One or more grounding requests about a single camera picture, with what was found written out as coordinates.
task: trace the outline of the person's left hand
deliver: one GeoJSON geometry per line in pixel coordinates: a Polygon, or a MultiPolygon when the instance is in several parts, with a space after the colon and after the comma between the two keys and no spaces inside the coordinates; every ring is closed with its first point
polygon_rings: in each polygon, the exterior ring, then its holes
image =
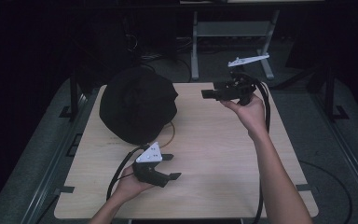
{"type": "Polygon", "coordinates": [[[127,202],[135,198],[141,192],[153,187],[154,185],[139,181],[133,174],[132,165],[130,165],[123,170],[114,194],[117,194],[123,202],[127,202]]]}

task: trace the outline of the black knit cap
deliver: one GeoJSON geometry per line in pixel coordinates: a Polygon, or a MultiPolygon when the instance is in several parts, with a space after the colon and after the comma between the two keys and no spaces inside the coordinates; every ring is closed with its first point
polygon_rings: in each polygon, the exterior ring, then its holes
{"type": "Polygon", "coordinates": [[[176,115],[173,84],[149,69],[120,72],[107,84],[100,104],[106,127],[122,140],[144,145],[155,140],[176,115]]]}

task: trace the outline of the black handheld device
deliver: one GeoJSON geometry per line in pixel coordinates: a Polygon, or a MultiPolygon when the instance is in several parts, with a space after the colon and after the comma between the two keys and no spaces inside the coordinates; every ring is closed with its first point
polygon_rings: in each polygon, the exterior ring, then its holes
{"type": "Polygon", "coordinates": [[[215,99],[216,101],[240,99],[240,105],[249,104],[258,80],[245,73],[235,72],[231,73],[231,78],[226,82],[214,82],[214,90],[202,90],[202,98],[215,99]]]}

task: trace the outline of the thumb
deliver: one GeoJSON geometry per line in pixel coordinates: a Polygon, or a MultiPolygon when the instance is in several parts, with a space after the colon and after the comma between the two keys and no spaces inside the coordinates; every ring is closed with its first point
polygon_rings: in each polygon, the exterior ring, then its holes
{"type": "Polygon", "coordinates": [[[228,109],[231,109],[232,111],[234,111],[234,112],[236,112],[237,113],[237,111],[240,109],[240,105],[237,105],[237,104],[235,104],[234,102],[232,102],[232,101],[220,101],[220,103],[223,105],[223,106],[225,106],[225,107],[227,107],[228,109]]]}

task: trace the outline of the white plastic piece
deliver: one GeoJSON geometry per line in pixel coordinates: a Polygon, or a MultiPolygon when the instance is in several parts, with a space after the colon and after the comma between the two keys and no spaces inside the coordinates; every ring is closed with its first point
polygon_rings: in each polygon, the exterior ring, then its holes
{"type": "Polygon", "coordinates": [[[234,62],[228,63],[228,67],[238,66],[246,63],[253,63],[267,58],[269,58],[269,54],[267,53],[262,56],[243,58],[243,59],[237,58],[234,62]]]}
{"type": "Polygon", "coordinates": [[[158,142],[155,142],[136,159],[136,162],[138,163],[156,161],[162,161],[161,151],[159,150],[158,142]]]}

